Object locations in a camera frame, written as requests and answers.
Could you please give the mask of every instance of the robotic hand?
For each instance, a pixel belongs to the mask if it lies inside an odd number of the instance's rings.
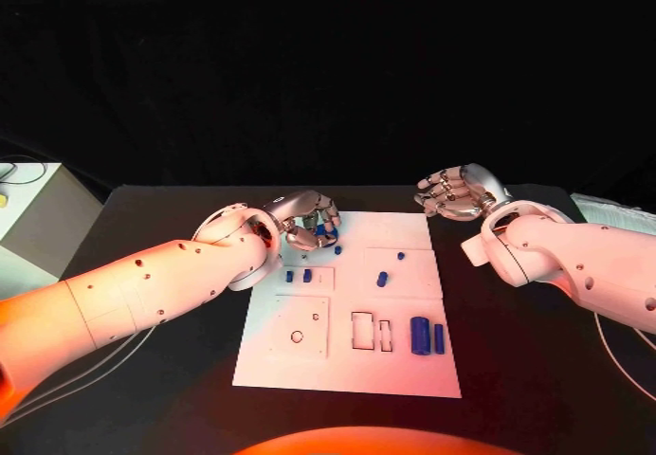
[[[334,243],[331,200],[300,191],[264,209],[235,204],[173,240],[42,289],[0,301],[0,426],[65,364],[194,309],[229,287],[252,287],[281,266],[279,236],[308,251]],[[294,218],[302,218],[305,228]]]
[[[474,266],[490,262],[503,281],[548,282],[578,305],[656,333],[656,236],[615,227],[574,224],[553,208],[513,201],[477,164],[429,175],[415,195],[428,216],[470,221],[481,233],[461,243]]]

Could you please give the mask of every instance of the black cable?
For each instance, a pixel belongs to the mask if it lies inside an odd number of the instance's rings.
[[[37,180],[42,179],[42,177],[44,176],[44,173],[47,172],[47,165],[39,161],[36,158],[33,158],[31,156],[29,155],[4,155],[4,156],[0,156],[0,160],[3,159],[7,159],[7,158],[27,158],[27,159],[31,159],[36,163],[39,163],[43,167],[43,171],[40,173],[40,176],[33,178],[31,180],[27,180],[24,182],[7,182],[4,181],[4,178],[7,178],[7,175],[16,170],[17,166],[16,166],[16,163],[8,163],[13,165],[11,169],[3,174],[3,176],[0,177],[0,184],[3,185],[27,185],[29,183],[34,183]]]

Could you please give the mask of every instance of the black background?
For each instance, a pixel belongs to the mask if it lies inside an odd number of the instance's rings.
[[[238,200],[258,207],[292,190],[119,188],[65,278],[189,238],[217,207]],[[411,186],[317,190],[341,210],[419,211]],[[536,185],[510,190],[582,221],[562,190]],[[426,429],[529,454],[651,453],[653,402],[608,358],[592,313],[553,286],[512,288],[488,265],[471,267],[460,242],[480,232],[478,221],[435,217],[428,226],[461,399],[233,387],[249,290],[226,290],[155,329],[101,381],[3,428],[0,453],[4,447],[11,455],[223,454],[297,431],[340,426]],[[633,346],[627,357],[643,359],[647,375],[653,352],[628,327],[611,325],[614,336],[637,341],[624,343]],[[108,349],[114,346],[63,368],[44,388],[86,369]]]
[[[411,184],[478,162],[648,209],[653,34],[620,11],[27,2],[0,150],[118,184]]]

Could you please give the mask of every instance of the small blue object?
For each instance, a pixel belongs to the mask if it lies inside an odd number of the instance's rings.
[[[326,235],[326,234],[330,234],[334,236],[334,239],[339,239],[339,232],[337,232],[337,228],[333,227],[331,228],[331,231],[326,231],[326,226],[324,225],[318,225],[317,226],[317,230],[314,230],[314,234],[317,235]]]
[[[379,287],[385,287],[386,285],[386,272],[379,273],[379,280],[376,281],[376,285]]]
[[[434,325],[434,353],[444,354],[444,326]]]
[[[431,353],[431,324],[421,316],[409,319],[409,338],[412,353],[428,355]]]

